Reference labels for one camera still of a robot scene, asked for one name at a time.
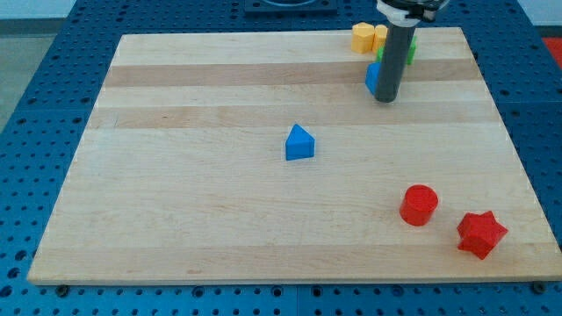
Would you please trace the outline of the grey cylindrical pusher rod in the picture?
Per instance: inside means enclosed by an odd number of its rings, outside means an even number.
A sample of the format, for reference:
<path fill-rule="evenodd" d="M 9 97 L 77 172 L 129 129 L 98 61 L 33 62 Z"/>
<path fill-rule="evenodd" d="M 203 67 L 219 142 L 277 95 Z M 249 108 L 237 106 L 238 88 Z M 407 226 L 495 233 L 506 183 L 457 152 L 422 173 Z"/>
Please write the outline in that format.
<path fill-rule="evenodd" d="M 375 98 L 379 102 L 391 103 L 398 96 L 414 31 L 414 26 L 403 27 L 390 24 L 388 28 L 375 89 Z"/>

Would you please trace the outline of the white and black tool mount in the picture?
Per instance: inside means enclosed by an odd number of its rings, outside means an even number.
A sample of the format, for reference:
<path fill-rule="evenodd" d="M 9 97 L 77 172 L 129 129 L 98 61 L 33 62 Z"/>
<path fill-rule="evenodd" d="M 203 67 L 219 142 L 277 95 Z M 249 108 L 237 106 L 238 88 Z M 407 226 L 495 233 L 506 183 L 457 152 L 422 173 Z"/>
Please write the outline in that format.
<path fill-rule="evenodd" d="M 449 0 L 378 0 L 376 9 L 399 27 L 414 27 L 420 22 L 432 23 Z"/>

